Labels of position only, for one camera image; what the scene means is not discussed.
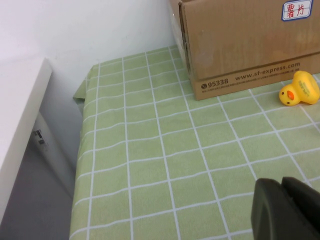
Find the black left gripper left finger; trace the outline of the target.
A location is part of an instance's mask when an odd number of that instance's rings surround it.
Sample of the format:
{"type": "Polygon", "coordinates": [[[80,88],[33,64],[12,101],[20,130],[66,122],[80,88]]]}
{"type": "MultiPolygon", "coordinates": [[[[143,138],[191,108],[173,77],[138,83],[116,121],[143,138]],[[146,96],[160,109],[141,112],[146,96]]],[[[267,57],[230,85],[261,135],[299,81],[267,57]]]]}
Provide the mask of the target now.
{"type": "Polygon", "coordinates": [[[255,240],[305,240],[308,228],[300,210],[281,187],[269,178],[255,183],[251,209],[255,240]]]}

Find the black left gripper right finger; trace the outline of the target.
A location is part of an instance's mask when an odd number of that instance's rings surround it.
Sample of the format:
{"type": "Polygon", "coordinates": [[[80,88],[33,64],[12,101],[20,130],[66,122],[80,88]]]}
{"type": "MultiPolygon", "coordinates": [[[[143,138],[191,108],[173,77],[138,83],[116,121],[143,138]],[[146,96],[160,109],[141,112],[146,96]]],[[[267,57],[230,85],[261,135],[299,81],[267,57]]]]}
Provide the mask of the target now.
{"type": "Polygon", "coordinates": [[[320,239],[320,193],[294,177],[283,177],[281,186],[293,200],[316,240],[320,239]]]}

